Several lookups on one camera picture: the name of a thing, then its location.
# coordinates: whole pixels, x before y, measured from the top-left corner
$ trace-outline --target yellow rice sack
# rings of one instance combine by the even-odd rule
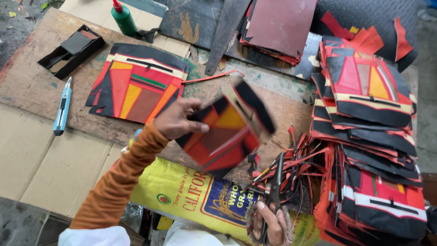
[[[241,190],[236,183],[156,158],[140,176],[131,200],[252,244],[245,227],[247,212],[262,195]],[[314,237],[318,242],[314,216],[300,214],[294,232],[302,242],[315,242]]]

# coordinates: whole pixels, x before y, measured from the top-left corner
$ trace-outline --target orange sleeve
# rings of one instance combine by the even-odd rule
[[[154,122],[146,124],[129,151],[121,155],[88,193],[70,229],[101,229],[118,225],[138,177],[168,142]]]

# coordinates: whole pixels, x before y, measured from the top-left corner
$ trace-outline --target wooden workbench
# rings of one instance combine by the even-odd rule
[[[0,102],[54,120],[67,78],[60,81],[39,66],[37,61],[52,52],[83,24],[100,34],[107,45],[70,74],[73,77],[73,92],[67,126],[108,141],[126,145],[134,132],[142,126],[122,119],[89,114],[90,108],[85,107],[85,101],[94,80],[103,67],[112,43],[123,42],[147,46],[150,44],[89,23],[57,9],[48,10],[40,25],[34,29],[0,72]],[[203,75],[204,65],[194,64],[193,61],[187,59],[183,60],[191,67],[189,79],[199,78]],[[228,87],[235,80],[237,80],[235,77],[222,77],[188,85],[184,89],[183,96],[201,98],[205,104],[209,104],[214,98],[220,96],[222,89]],[[262,87],[255,85],[252,87],[265,101],[276,122],[277,132],[273,136],[275,142],[281,143],[283,146],[290,143],[287,130],[291,124],[296,129],[297,135],[308,131],[311,121],[311,106]],[[258,152],[261,156],[258,170],[265,169],[279,152],[280,148],[271,141],[261,145]],[[169,143],[160,156],[197,168],[193,160],[174,141]],[[225,178],[241,184],[248,183],[250,181],[250,176],[246,171],[248,167],[247,163],[240,164]]]

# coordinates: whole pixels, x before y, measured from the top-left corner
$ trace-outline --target green glue bottle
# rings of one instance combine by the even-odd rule
[[[114,7],[111,10],[112,17],[124,35],[133,37],[137,32],[136,25],[132,19],[131,12],[126,6],[122,6],[117,0],[112,0]]]

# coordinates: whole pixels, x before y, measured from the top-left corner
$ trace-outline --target blue box cutter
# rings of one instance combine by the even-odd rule
[[[70,105],[71,98],[71,77],[65,84],[64,90],[62,91],[61,103],[59,104],[58,116],[56,117],[55,123],[53,124],[53,132],[55,136],[61,136],[65,130],[65,123],[67,122],[68,107]]]

